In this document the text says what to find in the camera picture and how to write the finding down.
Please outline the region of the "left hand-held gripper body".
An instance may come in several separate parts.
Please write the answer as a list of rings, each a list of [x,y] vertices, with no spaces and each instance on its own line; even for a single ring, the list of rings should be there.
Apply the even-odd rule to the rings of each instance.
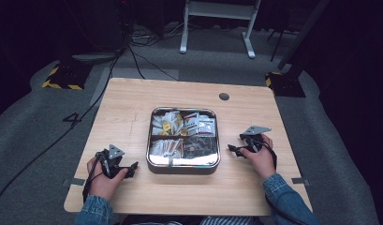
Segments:
[[[122,170],[119,166],[125,152],[115,145],[111,144],[108,149],[96,153],[96,158],[100,161],[103,167],[103,173],[113,178]]]

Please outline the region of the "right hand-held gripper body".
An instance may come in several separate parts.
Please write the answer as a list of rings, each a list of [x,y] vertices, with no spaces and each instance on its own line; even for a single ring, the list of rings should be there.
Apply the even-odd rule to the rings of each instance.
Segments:
[[[248,151],[256,153],[262,147],[270,149],[270,146],[263,140],[262,134],[271,130],[270,127],[251,126],[240,135],[240,138],[247,144]]]

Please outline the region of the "person's right hand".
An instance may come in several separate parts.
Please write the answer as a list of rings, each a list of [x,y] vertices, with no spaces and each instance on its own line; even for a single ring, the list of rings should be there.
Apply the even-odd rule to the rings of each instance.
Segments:
[[[276,174],[276,169],[274,167],[273,156],[271,154],[273,141],[264,134],[262,134],[262,139],[264,145],[258,152],[252,153],[247,149],[242,148],[241,153],[251,161],[254,170],[263,180],[265,180]]]

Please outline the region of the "person's left hand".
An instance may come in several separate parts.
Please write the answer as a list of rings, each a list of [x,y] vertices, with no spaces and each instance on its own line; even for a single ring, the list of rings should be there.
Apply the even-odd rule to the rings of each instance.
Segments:
[[[101,197],[108,202],[113,197],[116,189],[121,184],[127,173],[127,168],[120,170],[117,175],[109,179],[103,172],[101,163],[92,157],[87,163],[87,170],[92,174],[92,183],[89,189],[89,194],[92,196]]]

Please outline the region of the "pile of dark packets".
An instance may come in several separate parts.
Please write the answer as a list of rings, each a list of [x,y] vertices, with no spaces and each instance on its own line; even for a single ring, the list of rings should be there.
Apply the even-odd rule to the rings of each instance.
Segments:
[[[185,158],[199,158],[217,153],[216,138],[193,136],[184,143]]]

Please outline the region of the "pile of white stick packets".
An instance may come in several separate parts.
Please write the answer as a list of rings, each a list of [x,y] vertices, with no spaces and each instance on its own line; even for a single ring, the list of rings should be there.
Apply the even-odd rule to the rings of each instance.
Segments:
[[[153,142],[150,154],[164,158],[181,158],[184,154],[183,140],[157,140]]]

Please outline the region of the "pile of red label packets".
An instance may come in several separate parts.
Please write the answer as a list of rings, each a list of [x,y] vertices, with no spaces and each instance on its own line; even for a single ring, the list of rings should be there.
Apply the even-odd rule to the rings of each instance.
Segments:
[[[193,112],[184,117],[184,128],[189,136],[214,137],[216,120],[208,115]]]

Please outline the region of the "square metal compartment tray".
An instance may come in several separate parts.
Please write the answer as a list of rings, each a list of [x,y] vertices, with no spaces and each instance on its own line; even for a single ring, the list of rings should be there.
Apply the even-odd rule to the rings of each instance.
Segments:
[[[219,147],[219,138],[218,138],[218,127],[216,120],[216,135],[213,138],[216,138],[217,143],[217,153],[211,154],[205,157],[194,157],[194,158],[185,158],[184,155],[181,158],[174,157],[159,157],[153,156],[150,154],[150,149],[152,148],[153,142],[157,140],[183,140],[183,150],[184,143],[188,138],[193,137],[187,134],[185,128],[183,128],[179,135],[170,136],[170,135],[153,135],[152,134],[152,120],[154,115],[162,115],[165,112],[179,111],[181,116],[184,117],[191,113],[200,113],[208,115],[211,118],[216,120],[216,114],[209,109],[195,109],[195,108],[171,108],[171,107],[160,107],[152,111],[149,136],[148,136],[148,146],[146,152],[146,160],[148,163],[149,170],[152,173],[158,174],[212,174],[215,172],[217,166],[220,163],[220,147]]]

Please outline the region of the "pile of white yellow packets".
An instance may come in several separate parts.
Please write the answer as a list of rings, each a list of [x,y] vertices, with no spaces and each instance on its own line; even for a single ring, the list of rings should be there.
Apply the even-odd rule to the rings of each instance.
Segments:
[[[179,111],[165,112],[154,115],[152,120],[153,135],[179,135],[184,128],[184,119]]]

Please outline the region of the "yellow black striped base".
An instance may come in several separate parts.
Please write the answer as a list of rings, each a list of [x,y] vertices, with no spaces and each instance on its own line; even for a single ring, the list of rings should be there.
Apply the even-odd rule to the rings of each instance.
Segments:
[[[42,86],[55,89],[83,90],[92,68],[92,65],[83,63],[75,66],[57,63]]]
[[[266,85],[276,97],[304,98],[305,93],[298,79],[286,73],[268,72],[265,74]]]

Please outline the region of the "person's striped clothing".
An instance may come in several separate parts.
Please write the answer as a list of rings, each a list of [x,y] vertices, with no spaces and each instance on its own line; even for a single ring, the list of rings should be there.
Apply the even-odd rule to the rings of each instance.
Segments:
[[[205,217],[199,225],[255,225],[254,217]]]

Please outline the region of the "black slanted pole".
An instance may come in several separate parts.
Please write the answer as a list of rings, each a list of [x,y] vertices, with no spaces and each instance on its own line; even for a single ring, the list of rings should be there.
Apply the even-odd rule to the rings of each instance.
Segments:
[[[329,2],[330,0],[319,0],[313,8],[295,9],[292,19],[300,22],[300,32],[277,65],[278,69],[283,69],[287,64],[291,65],[289,71],[293,73],[303,69],[304,64],[307,62],[307,54],[312,51],[310,37],[312,36],[313,27]]]

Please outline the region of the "white metal stand frame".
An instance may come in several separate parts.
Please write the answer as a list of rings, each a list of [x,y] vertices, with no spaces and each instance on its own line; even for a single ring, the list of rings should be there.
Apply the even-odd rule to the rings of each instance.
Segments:
[[[220,19],[234,19],[248,21],[247,31],[242,32],[242,39],[246,52],[250,59],[256,57],[250,36],[258,15],[261,0],[255,0],[253,6],[241,6],[223,3],[199,2],[196,0],[185,0],[184,5],[184,28],[179,52],[187,52],[188,22],[190,16],[210,17]]]

